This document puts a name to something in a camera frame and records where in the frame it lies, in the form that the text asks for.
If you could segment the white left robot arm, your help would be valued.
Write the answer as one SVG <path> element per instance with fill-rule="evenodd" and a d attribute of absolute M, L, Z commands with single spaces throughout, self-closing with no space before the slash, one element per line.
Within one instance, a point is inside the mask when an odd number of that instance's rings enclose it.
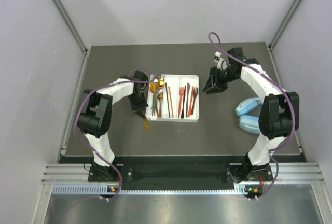
<path fill-rule="evenodd" d="M 118 173 L 117 167 L 112 165 L 115 154 L 108 138 L 113 105 L 128 97 L 132 111 L 143 119 L 143 125 L 148 130 L 148 104 L 143 93 L 147 85 L 147 75 L 135 70 L 131 76 L 121 76 L 113 83 L 95 90 L 87 89 L 82 95 L 82 106 L 75 120 L 75 128 L 79 128 L 88 140 L 94 163 L 101 166 L 99 173 L 105 180 L 115 179 Z"/>

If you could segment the gold metal spoon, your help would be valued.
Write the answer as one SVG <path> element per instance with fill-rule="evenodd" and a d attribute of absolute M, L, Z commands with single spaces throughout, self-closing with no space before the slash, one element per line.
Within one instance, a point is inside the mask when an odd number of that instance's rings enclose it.
<path fill-rule="evenodd" d="M 160 92 L 157 96 L 157 100 L 159 101 L 159 108 L 158 108 L 158 113 L 157 117 L 161 118 L 162 117 L 162 100 L 163 100 L 163 92 Z"/>

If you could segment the orange plastic knife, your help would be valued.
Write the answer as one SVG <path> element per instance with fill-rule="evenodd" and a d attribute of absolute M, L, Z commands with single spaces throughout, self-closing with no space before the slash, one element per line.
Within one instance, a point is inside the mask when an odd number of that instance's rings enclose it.
<path fill-rule="evenodd" d="M 192 109 L 192 101 L 193 101 L 193 93 L 194 93 L 194 91 L 195 91 L 195 87 L 192 87 L 191 95 L 190 95 L 189 109 L 188 109 L 188 113 L 187 113 L 187 118 L 189 118 L 191 116 L 191 109 Z"/>

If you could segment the orange plastic fork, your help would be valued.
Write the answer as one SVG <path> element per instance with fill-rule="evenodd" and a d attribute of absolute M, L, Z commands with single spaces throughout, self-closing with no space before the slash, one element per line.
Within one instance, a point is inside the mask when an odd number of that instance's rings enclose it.
<path fill-rule="evenodd" d="M 180 87 L 179 88 L 179 103 L 178 103 L 178 117 L 180 118 L 181 117 L 181 109 L 182 109 L 182 98 L 183 98 L 183 95 L 184 95 L 184 87 Z"/>

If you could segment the gold thin utensil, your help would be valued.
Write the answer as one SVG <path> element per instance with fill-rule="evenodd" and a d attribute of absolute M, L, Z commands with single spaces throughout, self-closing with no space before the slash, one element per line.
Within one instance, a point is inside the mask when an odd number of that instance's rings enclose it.
<path fill-rule="evenodd" d="M 154 82 L 152 82 L 152 83 L 149 85 L 149 90 L 150 90 L 150 92 L 151 92 L 152 94 L 156 93 L 156 91 L 157 91 L 157 85 L 156 85 Z"/>

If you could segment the black chopstick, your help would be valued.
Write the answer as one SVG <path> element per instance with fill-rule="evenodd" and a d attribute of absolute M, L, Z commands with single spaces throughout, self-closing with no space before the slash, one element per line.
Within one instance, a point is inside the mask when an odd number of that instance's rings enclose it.
<path fill-rule="evenodd" d="M 167 108 L 168 108 L 168 116 L 169 116 L 169 118 L 170 118 L 171 116 L 170 116 L 170 108 L 169 108 L 168 85 L 167 85 L 167 83 L 166 83 L 166 82 L 165 82 L 165 91 L 166 91 L 166 96 L 167 96 Z"/>

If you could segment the iridescent purple spoon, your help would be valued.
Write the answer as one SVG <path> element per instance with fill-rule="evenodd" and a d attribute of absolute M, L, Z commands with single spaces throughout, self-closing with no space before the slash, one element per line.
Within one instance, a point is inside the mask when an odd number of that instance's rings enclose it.
<path fill-rule="evenodd" d="M 153 99 L 153 104 L 154 104 L 153 113 L 157 112 L 157 97 L 158 97 L 159 91 L 161 89 L 163 89 L 163 87 L 164 87 L 164 78 L 159 77 L 154 84 L 156 86 L 156 90 L 155 90 L 154 99 Z"/>

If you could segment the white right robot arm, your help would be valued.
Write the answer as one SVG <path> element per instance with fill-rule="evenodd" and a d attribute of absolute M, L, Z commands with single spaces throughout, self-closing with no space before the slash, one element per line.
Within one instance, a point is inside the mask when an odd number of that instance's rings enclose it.
<path fill-rule="evenodd" d="M 292 140 L 299 128 L 299 95 L 288 92 L 273 81 L 255 58 L 246 58 L 242 48 L 225 53 L 216 52 L 208 81 L 203 88 L 206 94 L 227 90 L 228 83 L 242 80 L 256 93 L 250 104 L 261 104 L 257 118 L 258 138 L 253 148 L 244 156 L 241 168 L 230 172 L 231 179 L 239 183 L 244 179 L 255 180 L 272 159 L 273 153 Z"/>

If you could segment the white divided utensil tray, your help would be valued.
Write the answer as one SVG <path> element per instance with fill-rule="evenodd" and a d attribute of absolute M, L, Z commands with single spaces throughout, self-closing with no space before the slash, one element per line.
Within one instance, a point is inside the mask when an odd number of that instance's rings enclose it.
<path fill-rule="evenodd" d="M 189 103 L 190 103 L 190 95 L 192 87 L 198 87 L 199 89 L 199 77 L 197 75 L 171 75 L 171 74 L 161 74 L 156 77 L 163 77 L 164 78 L 164 87 L 159 91 L 163 92 L 163 100 L 162 100 L 162 117 L 158 118 L 158 108 L 159 108 L 159 101 L 157 100 L 157 112 L 153 113 L 154 110 L 154 94 L 152 94 L 149 90 L 148 86 L 148 96 L 147 96 L 147 103 L 148 108 L 146 110 L 146 117 L 148 120 L 151 121 L 170 121 L 170 122 L 198 122 L 200 113 L 199 113 L 199 91 L 198 95 L 195 100 L 195 107 L 193 115 L 191 115 L 189 118 L 187 118 L 187 113 L 189 109 Z M 171 87 L 171 95 L 172 95 L 172 104 L 173 104 L 173 111 L 174 111 L 174 118 L 168 116 L 168 108 L 167 108 L 167 96 L 165 91 L 165 82 L 168 86 Z M 186 104 L 186 113 L 185 118 L 181 119 L 178 117 L 178 103 L 179 103 L 179 88 L 184 87 L 186 83 L 190 84 L 190 89 L 187 94 L 187 104 Z M 169 108 L 170 108 L 170 116 L 171 116 L 171 105 L 169 101 Z"/>

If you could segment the gold metal knife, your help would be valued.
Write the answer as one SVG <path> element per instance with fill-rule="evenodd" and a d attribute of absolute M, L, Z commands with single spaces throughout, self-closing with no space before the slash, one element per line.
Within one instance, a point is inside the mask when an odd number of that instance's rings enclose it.
<path fill-rule="evenodd" d="M 147 120 L 147 117 L 146 117 L 145 113 L 142 113 L 141 117 L 143 119 L 144 128 L 145 128 L 146 131 L 148 131 L 150 129 L 150 125 L 149 125 L 149 122 Z"/>

